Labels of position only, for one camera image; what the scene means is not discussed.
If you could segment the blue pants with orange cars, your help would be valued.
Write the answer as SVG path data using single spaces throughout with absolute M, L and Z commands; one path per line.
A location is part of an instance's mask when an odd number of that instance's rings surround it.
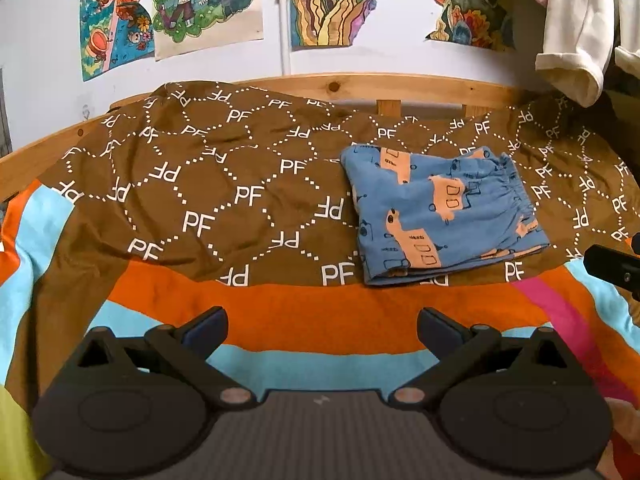
M 368 285 L 521 259 L 550 244 L 514 162 L 486 146 L 442 158 L 357 144 L 341 164 Z

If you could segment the brown and colourful striped duvet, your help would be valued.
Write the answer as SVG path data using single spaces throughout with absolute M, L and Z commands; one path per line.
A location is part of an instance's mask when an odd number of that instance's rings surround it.
M 215 81 L 115 110 L 2 223 L 2 477 L 637 478 L 639 300 L 584 265 L 639 234 L 619 126 L 555 92 L 421 122 Z M 508 155 L 549 246 L 366 284 L 341 164 L 357 144 Z M 212 307 L 229 329 L 207 363 L 254 408 L 210 403 L 143 338 Z M 500 348 L 431 408 L 393 408 L 438 362 L 424 308 Z

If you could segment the hanging white garment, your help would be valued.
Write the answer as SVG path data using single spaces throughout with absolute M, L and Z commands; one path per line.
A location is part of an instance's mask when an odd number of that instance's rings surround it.
M 610 63 L 639 76 L 639 0 L 547 0 L 536 72 L 590 107 L 600 98 Z

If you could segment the dark floral bird poster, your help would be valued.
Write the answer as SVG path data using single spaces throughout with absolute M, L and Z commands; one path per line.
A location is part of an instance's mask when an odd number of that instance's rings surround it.
M 514 0 L 435 0 L 440 6 L 428 40 L 513 51 Z

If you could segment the orange-haired girl blue poster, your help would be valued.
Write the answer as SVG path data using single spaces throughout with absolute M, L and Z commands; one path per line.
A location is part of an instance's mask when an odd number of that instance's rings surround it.
M 141 0 L 79 0 L 84 81 L 154 53 L 152 18 Z

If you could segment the blond anime character poster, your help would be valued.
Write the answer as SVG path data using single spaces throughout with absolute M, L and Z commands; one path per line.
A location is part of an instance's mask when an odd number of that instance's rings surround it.
M 264 38 L 262 0 L 153 0 L 154 58 Z

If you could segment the wooden bed frame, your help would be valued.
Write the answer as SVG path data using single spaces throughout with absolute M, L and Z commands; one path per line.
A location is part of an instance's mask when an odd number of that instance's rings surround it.
M 520 105 L 534 90 L 471 79 L 422 74 L 328 73 L 243 80 L 243 86 L 326 102 L 376 101 L 382 115 L 397 116 L 401 104 L 460 104 L 466 116 Z M 22 192 L 62 155 L 102 122 L 103 115 L 64 128 L 1 159 L 1 199 Z

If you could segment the white pipe on wall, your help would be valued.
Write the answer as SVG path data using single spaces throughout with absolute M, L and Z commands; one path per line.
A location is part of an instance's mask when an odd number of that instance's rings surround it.
M 292 72 L 290 0 L 276 1 L 279 13 L 278 19 L 281 73 L 283 76 L 288 76 Z

